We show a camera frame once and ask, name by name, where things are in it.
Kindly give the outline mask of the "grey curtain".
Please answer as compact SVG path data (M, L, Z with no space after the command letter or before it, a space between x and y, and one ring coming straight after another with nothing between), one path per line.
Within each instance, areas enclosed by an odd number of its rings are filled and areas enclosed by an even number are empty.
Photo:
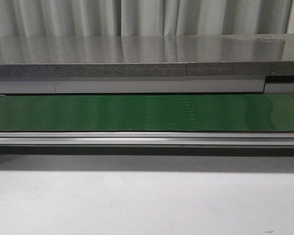
M294 0L0 0L0 37L294 33Z

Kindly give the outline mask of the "aluminium conveyor rail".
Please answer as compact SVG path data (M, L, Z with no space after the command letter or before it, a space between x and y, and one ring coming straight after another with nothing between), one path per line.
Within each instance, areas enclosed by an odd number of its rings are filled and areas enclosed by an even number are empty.
M294 76L0 78L0 94L294 94Z
M0 132L0 145L294 148L294 132Z

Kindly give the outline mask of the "grey stone slab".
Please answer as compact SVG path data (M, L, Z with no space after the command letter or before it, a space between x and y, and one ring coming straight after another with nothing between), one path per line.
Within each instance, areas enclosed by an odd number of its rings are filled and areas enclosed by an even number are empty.
M0 77L294 76L294 34L3 37Z

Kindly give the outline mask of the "rear aluminium conveyor rail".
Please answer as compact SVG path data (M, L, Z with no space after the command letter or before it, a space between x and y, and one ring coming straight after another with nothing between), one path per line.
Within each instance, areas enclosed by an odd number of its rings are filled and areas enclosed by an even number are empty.
M0 78L0 94L294 94L294 76Z

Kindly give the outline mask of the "green conveyor belt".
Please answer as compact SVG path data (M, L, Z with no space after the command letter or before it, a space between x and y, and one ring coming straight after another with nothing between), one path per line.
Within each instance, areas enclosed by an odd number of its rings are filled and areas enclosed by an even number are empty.
M0 96L0 131L294 132L294 94Z

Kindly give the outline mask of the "front aluminium conveyor rail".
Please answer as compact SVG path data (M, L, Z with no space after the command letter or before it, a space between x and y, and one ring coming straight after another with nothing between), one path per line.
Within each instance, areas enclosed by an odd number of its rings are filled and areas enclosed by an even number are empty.
M294 148L294 132L0 132L0 145Z

